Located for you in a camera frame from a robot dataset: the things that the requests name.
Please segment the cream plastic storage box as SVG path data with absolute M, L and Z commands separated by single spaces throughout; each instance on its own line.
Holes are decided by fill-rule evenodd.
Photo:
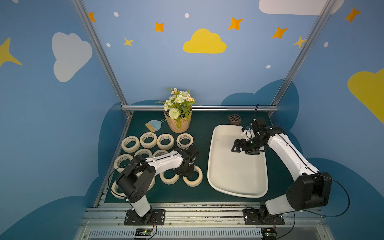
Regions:
M 218 192 L 241 198 L 261 198 L 268 191 L 267 161 L 264 152 L 246 155 L 232 152 L 241 139 L 241 127 L 219 125 L 214 128 L 209 160 L 208 182 Z

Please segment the cream tape roll small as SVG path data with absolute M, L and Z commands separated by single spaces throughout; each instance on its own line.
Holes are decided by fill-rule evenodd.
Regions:
M 117 199 L 126 199 L 127 196 L 124 193 L 119 193 L 118 192 L 118 185 L 114 181 L 112 186 L 111 186 L 111 193 L 112 195 L 117 198 Z

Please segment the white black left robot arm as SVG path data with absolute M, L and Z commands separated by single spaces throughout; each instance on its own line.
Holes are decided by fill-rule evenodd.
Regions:
M 116 185 L 126 195 L 138 217 L 151 212 L 152 207 L 146 193 L 155 176 L 173 170 L 177 176 L 191 177 L 199 150 L 191 145 L 186 149 L 175 148 L 168 154 L 156 158 L 136 156 L 115 180 Z

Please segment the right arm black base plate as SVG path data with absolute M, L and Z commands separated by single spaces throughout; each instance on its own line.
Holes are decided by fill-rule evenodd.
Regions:
M 243 217 L 246 225 L 285 225 L 282 215 L 270 215 L 259 209 L 245 208 L 243 209 Z

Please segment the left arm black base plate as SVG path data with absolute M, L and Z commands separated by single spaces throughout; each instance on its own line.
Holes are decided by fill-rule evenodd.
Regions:
M 163 226 L 165 223 L 166 210 L 150 210 L 143 217 L 140 217 L 135 210 L 128 210 L 126 213 L 125 226 L 144 226 L 157 225 Z

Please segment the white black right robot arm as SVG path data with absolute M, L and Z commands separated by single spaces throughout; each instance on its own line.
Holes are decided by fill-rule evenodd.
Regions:
M 241 139 L 234 141 L 233 153 L 258 155 L 262 147 L 269 146 L 285 164 L 294 181 L 284 195 L 261 203 L 261 218 L 328 204 L 332 188 L 331 176 L 313 166 L 280 126 L 268 126 L 261 118 L 253 119 L 250 126 L 241 129 L 241 136 Z

